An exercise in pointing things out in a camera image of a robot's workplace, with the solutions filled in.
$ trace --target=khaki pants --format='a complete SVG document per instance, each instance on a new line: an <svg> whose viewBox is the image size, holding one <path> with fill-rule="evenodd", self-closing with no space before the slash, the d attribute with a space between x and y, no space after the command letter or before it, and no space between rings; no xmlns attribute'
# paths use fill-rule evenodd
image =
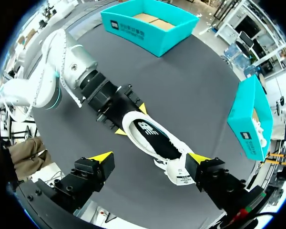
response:
<svg viewBox="0 0 286 229"><path fill-rule="evenodd" d="M9 148L18 180L24 180L41 168L52 163L40 137L29 138Z"/></svg>

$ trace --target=desk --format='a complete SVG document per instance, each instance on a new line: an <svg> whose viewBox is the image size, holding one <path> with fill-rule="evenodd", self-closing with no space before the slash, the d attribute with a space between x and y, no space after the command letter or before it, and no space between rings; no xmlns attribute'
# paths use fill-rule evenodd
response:
<svg viewBox="0 0 286 229"><path fill-rule="evenodd" d="M219 157L238 179L248 179L248 160L226 120L239 79L207 45L190 36L161 58L104 30L78 40L115 85L130 83L147 112L191 149ZM62 90L57 109L33 109L52 159L67 174L78 158L113 151L115 169L92 199L114 215L149 229L205 228L222 211L195 185L172 184L153 159L115 135L84 104L78 108Z"/></svg>

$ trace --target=yellow triangle marker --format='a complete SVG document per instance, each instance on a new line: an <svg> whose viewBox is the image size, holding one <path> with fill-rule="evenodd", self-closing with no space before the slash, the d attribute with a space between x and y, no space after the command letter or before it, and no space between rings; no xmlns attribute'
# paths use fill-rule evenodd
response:
<svg viewBox="0 0 286 229"><path fill-rule="evenodd" d="M123 130L121 130L121 129L118 129L118 130L115 132L115 134L127 136L127 134L126 134Z"/></svg>
<svg viewBox="0 0 286 229"><path fill-rule="evenodd" d="M109 154L112 154L113 152L110 151L110 152L107 152L107 153L104 153L104 154L101 154L101 155L97 155L97 156L93 156L93 157L90 157L88 159L94 159L96 161L99 161L99 162L102 162L106 157L109 156Z"/></svg>
<svg viewBox="0 0 286 229"><path fill-rule="evenodd" d="M142 105L139 107L139 109L147 115L147 111L146 111L146 107L145 107L145 103L142 103Z"/></svg>
<svg viewBox="0 0 286 229"><path fill-rule="evenodd" d="M194 154L194 153L189 153L189 155L191 155L191 157L194 158L194 160L197 161L198 164L200 164L202 161L205 161L205 160L211 160L208 157L200 156L200 155Z"/></svg>

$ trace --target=box logo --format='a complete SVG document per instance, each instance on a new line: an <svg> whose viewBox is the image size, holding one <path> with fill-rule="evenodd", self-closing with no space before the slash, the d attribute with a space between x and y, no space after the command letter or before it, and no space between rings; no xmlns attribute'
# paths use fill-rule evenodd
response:
<svg viewBox="0 0 286 229"><path fill-rule="evenodd" d="M119 30L119 24L117 21L112 21L110 20L111 22L111 27L114 28L115 30Z"/></svg>
<svg viewBox="0 0 286 229"><path fill-rule="evenodd" d="M240 132L240 134L242 135L243 139L252 139L249 132Z"/></svg>

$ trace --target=person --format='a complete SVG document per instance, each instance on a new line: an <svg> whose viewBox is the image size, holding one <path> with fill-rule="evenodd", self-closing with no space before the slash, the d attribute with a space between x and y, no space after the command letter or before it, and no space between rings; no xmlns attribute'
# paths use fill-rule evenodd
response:
<svg viewBox="0 0 286 229"><path fill-rule="evenodd" d="M28 138L26 141L8 148L18 180L29 176L52 163L41 137Z"/></svg>
<svg viewBox="0 0 286 229"><path fill-rule="evenodd" d="M286 141L286 112L282 111L280 115L277 112L277 110L272 111L273 127L271 140Z"/></svg>
<svg viewBox="0 0 286 229"><path fill-rule="evenodd" d="M286 124L274 124L273 125L271 140L286 141Z"/></svg>

